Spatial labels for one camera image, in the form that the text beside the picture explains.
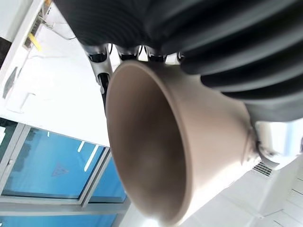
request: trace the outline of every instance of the window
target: window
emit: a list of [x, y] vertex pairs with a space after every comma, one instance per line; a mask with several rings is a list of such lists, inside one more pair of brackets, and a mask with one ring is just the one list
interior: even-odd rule
[[0, 216], [1, 227], [111, 227], [116, 215]]
[[2, 195], [78, 199], [103, 149], [31, 128]]
[[119, 179], [114, 160], [108, 163], [108, 166], [99, 181], [93, 196], [89, 202], [104, 202], [104, 197], [111, 198], [115, 202], [123, 202], [126, 193]]
[[0, 161], [2, 160], [9, 142], [17, 127], [16, 122], [0, 118]]

